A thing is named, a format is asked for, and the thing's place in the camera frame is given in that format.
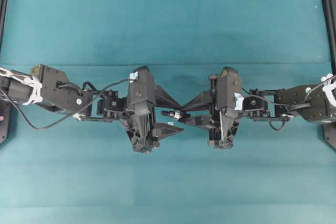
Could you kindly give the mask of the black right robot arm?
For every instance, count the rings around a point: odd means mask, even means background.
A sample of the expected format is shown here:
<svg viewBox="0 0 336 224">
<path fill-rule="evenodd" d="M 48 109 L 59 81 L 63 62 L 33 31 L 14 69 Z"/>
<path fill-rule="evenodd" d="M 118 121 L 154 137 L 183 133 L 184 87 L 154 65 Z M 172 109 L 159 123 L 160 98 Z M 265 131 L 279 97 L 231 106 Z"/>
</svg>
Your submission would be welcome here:
<svg viewBox="0 0 336 224">
<path fill-rule="evenodd" d="M 239 77 L 214 75 L 211 88 L 196 96 L 175 114 L 188 126 L 208 131 L 208 146 L 215 149 L 233 147 L 242 118 L 267 122 L 282 131 L 296 116 L 318 124 L 335 122 L 335 76 L 322 77 L 321 83 L 290 89 L 249 90 L 243 95 Z"/>
</svg>

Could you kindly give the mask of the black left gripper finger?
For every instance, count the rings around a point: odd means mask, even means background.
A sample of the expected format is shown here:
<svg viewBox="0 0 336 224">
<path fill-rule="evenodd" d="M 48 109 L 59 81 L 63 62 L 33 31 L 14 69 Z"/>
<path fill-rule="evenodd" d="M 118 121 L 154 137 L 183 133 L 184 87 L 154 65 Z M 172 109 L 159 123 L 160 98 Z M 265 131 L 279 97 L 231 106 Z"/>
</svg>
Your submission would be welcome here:
<svg viewBox="0 0 336 224">
<path fill-rule="evenodd" d="M 155 100 L 157 107 L 179 110 L 181 105 L 173 99 L 160 85 L 155 85 Z"/>
<path fill-rule="evenodd" d="M 172 126 L 166 123 L 155 123 L 153 128 L 153 137 L 156 139 L 164 139 L 182 131 L 184 131 L 184 129 L 180 127 Z"/>
</svg>

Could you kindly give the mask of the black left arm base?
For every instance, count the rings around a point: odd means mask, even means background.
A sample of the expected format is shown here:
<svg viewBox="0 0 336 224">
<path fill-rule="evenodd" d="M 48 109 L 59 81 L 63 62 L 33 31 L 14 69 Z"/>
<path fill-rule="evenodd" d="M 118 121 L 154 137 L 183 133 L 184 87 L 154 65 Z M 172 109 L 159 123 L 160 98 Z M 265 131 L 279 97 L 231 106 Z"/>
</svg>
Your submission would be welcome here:
<svg viewBox="0 0 336 224">
<path fill-rule="evenodd" d="M 9 122 L 11 116 L 12 104 L 6 101 L 1 101 L 0 105 L 0 143 L 4 143 L 8 138 Z"/>
</svg>

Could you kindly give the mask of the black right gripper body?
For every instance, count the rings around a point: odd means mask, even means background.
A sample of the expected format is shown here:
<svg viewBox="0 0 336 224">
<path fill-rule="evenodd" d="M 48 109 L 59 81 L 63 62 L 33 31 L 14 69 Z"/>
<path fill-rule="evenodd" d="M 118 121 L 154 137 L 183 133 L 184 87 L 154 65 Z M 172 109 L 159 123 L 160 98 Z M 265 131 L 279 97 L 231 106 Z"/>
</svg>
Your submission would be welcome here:
<svg viewBox="0 0 336 224">
<path fill-rule="evenodd" d="M 266 121 L 272 125 L 272 118 L 268 105 L 273 103 L 266 97 L 274 96 L 274 90 L 249 90 L 246 96 L 234 93 L 234 106 L 221 106 L 217 98 L 217 91 L 210 90 L 211 103 L 209 113 L 209 139 L 208 146 L 215 149 L 232 148 L 234 138 L 242 118 L 248 118 L 255 122 Z"/>
</svg>

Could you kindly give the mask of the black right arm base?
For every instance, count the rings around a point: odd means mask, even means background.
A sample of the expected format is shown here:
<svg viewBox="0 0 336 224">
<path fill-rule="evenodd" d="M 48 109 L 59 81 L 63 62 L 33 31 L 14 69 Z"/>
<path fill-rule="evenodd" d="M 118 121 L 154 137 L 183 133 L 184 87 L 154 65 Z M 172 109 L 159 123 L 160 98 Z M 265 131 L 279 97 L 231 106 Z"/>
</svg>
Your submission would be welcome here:
<svg viewBox="0 0 336 224">
<path fill-rule="evenodd" d="M 318 126 L 318 139 L 335 152 L 335 122 Z"/>
</svg>

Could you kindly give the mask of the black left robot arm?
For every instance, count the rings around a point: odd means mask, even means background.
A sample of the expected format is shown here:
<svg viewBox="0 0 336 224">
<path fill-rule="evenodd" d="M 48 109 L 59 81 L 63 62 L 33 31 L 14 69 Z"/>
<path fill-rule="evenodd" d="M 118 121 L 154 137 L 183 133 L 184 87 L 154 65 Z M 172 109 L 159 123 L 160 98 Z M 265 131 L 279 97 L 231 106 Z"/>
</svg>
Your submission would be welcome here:
<svg viewBox="0 0 336 224">
<path fill-rule="evenodd" d="M 182 131 L 156 121 L 157 107 L 178 110 L 181 106 L 155 83 L 148 66 L 136 68 L 125 81 L 128 94 L 121 98 L 110 87 L 98 90 L 89 81 L 80 87 L 50 66 L 37 65 L 29 74 L 1 68 L 1 142 L 8 136 L 11 109 L 34 104 L 77 121 L 118 121 L 135 152 L 149 153 L 160 146 L 160 140 Z"/>
</svg>

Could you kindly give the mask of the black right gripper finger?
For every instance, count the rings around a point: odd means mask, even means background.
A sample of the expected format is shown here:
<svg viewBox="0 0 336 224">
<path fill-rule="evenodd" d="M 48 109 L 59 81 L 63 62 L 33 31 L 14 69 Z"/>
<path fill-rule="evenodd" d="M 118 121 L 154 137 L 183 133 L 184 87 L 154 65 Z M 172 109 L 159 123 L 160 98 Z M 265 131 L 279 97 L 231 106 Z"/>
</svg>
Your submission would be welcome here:
<svg viewBox="0 0 336 224">
<path fill-rule="evenodd" d="M 211 119 L 212 119 L 211 115 L 197 115 L 197 116 L 190 116 L 187 118 L 181 118 L 179 119 L 179 122 L 187 126 L 193 126 L 198 127 L 200 129 L 208 130 Z"/>
<path fill-rule="evenodd" d="M 205 90 L 181 107 L 182 111 L 208 110 L 212 103 L 211 91 Z"/>
</svg>

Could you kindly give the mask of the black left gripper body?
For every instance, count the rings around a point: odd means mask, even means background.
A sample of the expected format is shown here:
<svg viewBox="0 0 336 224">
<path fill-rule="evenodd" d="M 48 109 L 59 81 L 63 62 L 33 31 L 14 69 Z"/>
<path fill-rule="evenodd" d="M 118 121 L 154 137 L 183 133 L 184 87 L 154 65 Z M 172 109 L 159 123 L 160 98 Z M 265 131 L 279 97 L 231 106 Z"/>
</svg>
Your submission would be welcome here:
<svg viewBox="0 0 336 224">
<path fill-rule="evenodd" d="M 125 129 L 135 152 L 150 153 L 160 147 L 152 136 L 155 125 L 155 106 L 149 101 L 128 104 L 129 97 L 119 98 L 118 92 L 105 91 L 98 101 L 97 114 L 105 122 L 118 121 Z"/>
</svg>

